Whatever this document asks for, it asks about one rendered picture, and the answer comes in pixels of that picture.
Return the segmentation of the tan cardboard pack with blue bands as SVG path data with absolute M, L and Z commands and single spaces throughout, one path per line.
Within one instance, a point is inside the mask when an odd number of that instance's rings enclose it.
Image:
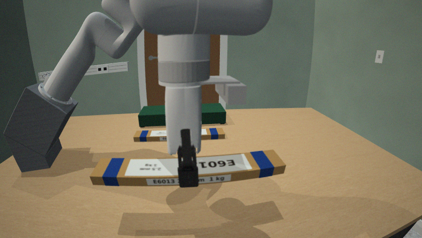
M 199 185 L 284 174 L 274 150 L 197 156 Z M 90 175 L 93 185 L 179 186 L 178 158 L 101 158 Z

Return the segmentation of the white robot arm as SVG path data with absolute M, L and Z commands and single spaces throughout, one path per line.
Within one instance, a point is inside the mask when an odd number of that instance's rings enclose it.
M 119 59 L 144 29 L 158 35 L 160 82 L 215 84 L 227 105 L 245 105 L 245 84 L 231 76 L 210 76 L 211 34 L 256 34 L 272 7 L 273 0 L 102 0 L 103 10 L 123 29 L 101 12 L 89 14 L 52 74 L 42 75 L 38 90 L 50 102 L 69 107 L 96 46 Z

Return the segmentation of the tan welding electrode pack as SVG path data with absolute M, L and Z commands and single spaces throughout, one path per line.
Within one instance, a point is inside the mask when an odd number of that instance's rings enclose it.
M 140 130 L 136 131 L 134 142 L 143 141 L 167 141 L 166 130 Z M 222 128 L 202 128 L 202 139 L 225 139 Z

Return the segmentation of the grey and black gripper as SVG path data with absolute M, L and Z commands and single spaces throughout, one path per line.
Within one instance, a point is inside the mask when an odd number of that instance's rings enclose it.
M 200 82 L 158 82 L 165 86 L 167 148 L 170 155 L 178 154 L 179 185 L 181 188 L 197 187 L 196 153 L 201 151 L 202 85 Z

